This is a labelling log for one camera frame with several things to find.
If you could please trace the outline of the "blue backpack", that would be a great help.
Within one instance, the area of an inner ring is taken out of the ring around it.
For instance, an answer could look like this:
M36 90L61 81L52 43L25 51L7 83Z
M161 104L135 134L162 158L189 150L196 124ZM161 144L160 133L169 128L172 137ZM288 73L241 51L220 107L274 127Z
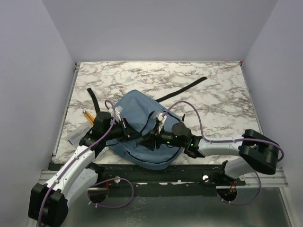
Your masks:
M140 145L140 142L143 136L156 126L157 112L165 113L167 117L163 127L165 131L170 132L172 126L178 122L184 123L183 118L179 118L176 114L168 112L161 105L161 102L181 94L205 80L206 77L201 77L184 88L157 100L137 90L132 90L125 94L115 107L121 106L123 108L120 116L125 118L138 133L132 139L124 142L109 140L106 147L110 147L120 157L146 169L162 170L168 167L184 151L183 148L162 144L159 149L149 150ZM87 91L92 98L96 114L102 112L92 89L88 88Z

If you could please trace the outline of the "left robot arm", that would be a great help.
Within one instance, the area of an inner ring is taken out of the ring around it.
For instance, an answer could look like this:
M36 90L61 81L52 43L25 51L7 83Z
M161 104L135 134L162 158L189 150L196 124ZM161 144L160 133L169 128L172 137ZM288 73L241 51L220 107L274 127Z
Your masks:
M137 133L117 111L98 112L92 128L80 139L71 158L46 183L34 185L28 216L40 227L61 226L71 204L90 186L99 187L104 183L105 175L93 160L106 147L107 141L128 141Z

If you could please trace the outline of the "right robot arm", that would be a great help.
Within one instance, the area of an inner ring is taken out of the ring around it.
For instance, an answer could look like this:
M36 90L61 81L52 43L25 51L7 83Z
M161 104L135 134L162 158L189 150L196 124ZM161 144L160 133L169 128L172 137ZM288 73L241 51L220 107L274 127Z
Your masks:
M162 144L183 148L191 158L236 156L235 160L222 164L218 181L223 185L229 185L239 176L253 171L274 175L278 163L279 145L251 129L234 139L210 140L193 135L183 122L174 124L170 132L156 124L140 142L149 150L159 149Z

